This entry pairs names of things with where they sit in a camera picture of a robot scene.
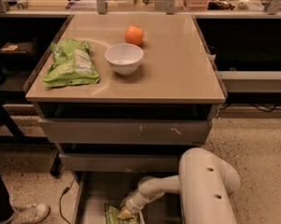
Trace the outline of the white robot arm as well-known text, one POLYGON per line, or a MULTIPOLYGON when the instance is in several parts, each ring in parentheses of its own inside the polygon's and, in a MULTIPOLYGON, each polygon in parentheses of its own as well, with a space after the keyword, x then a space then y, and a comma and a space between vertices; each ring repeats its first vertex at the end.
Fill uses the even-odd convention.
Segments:
POLYGON ((140 213, 166 193, 180 196, 183 224, 237 224, 229 196, 240 188, 240 176, 223 159, 203 148, 191 148, 180 158, 178 174, 146 176, 121 203, 120 219, 140 213))

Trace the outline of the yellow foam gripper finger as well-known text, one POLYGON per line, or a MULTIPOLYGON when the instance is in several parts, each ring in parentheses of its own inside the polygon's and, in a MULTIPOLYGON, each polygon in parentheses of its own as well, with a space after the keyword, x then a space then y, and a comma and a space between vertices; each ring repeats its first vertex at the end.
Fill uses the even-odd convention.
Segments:
POLYGON ((118 213, 118 218, 121 220, 134 218, 134 213, 126 207, 123 207, 118 213))

